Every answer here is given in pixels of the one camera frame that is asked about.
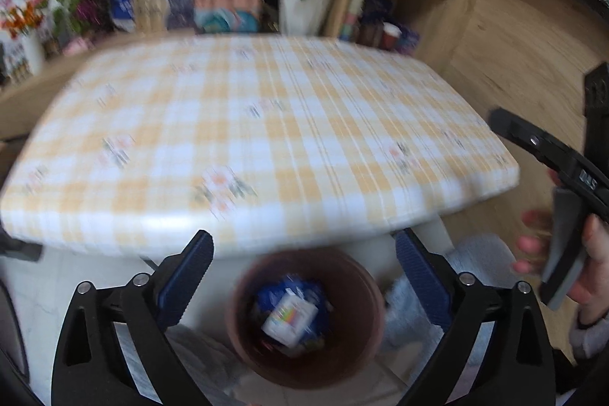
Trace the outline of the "blue white snack package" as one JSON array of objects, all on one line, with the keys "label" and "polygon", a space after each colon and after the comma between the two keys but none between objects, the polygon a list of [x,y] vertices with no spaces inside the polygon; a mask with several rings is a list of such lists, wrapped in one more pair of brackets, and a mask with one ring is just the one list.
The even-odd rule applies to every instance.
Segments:
[{"label": "blue white snack package", "polygon": [[331,311],[318,282],[289,274],[257,291],[252,319],[266,348],[296,358],[325,346]]}]

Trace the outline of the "brown trash bin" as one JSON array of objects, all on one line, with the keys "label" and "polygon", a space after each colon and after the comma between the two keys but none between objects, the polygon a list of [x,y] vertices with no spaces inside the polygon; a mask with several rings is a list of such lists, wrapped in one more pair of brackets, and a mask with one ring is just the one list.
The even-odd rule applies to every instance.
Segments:
[{"label": "brown trash bin", "polygon": [[367,269],[336,249],[265,256],[238,281],[228,337],[257,374],[296,390],[329,387],[363,369],[384,330],[384,300]]}]

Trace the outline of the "blue purple small box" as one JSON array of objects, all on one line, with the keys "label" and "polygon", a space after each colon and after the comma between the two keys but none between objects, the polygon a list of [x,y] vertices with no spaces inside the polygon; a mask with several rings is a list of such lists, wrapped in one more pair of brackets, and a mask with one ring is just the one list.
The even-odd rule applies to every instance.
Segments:
[{"label": "blue purple small box", "polygon": [[400,37],[397,38],[394,50],[403,56],[412,57],[418,47],[420,34],[403,24],[399,24],[397,27],[400,29]]}]

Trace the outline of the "red paper cup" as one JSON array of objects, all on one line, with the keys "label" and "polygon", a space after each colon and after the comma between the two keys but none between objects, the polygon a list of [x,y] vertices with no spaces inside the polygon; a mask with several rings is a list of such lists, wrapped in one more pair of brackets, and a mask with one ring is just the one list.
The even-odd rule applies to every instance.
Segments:
[{"label": "red paper cup", "polygon": [[400,37],[402,37],[402,30],[399,26],[390,24],[390,22],[384,22],[380,48],[383,51],[393,51]]}]

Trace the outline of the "dark brown cup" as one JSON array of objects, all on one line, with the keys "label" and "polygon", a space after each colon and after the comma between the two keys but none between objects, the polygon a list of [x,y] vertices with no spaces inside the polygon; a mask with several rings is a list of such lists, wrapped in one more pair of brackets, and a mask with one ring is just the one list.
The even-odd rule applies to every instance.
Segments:
[{"label": "dark brown cup", "polygon": [[384,30],[384,24],[381,21],[367,22],[361,24],[357,43],[362,46],[378,48]]}]

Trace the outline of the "stack of pastel cups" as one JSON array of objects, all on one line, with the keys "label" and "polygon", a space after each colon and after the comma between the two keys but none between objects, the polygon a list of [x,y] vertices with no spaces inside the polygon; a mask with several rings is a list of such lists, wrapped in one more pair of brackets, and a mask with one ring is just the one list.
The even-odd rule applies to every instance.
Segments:
[{"label": "stack of pastel cups", "polygon": [[364,0],[350,0],[347,12],[345,14],[341,31],[339,33],[339,40],[350,41],[356,24],[361,16],[363,9]]}]

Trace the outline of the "yellow plaid tablecloth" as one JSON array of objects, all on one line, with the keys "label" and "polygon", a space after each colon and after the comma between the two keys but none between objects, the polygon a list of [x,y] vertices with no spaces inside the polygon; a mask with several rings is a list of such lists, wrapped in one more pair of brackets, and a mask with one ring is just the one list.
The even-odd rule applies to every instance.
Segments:
[{"label": "yellow plaid tablecloth", "polygon": [[23,241],[218,256],[368,238],[515,188],[519,168],[428,65],[335,39],[183,36],[103,51],[1,193]]}]

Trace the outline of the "white flower vase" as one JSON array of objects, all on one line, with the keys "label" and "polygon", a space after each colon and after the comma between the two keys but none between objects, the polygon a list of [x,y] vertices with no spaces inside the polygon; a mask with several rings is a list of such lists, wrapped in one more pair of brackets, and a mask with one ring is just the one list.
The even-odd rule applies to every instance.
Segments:
[{"label": "white flower vase", "polygon": [[332,0],[279,0],[280,33],[287,36],[317,36]]}]

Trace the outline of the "lower blue gold box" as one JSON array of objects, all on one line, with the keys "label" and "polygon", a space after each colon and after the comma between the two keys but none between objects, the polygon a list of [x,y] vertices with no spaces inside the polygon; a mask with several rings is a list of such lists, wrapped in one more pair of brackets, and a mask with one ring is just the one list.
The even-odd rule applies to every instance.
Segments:
[{"label": "lower blue gold box", "polygon": [[194,28],[194,0],[131,0],[136,33]]}]

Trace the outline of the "teal copper gift box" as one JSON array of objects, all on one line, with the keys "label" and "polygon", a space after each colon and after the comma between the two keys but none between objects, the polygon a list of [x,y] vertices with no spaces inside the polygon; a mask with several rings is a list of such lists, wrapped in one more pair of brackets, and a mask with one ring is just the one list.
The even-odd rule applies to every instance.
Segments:
[{"label": "teal copper gift box", "polygon": [[199,34],[257,33],[262,0],[194,0],[193,21]]}]

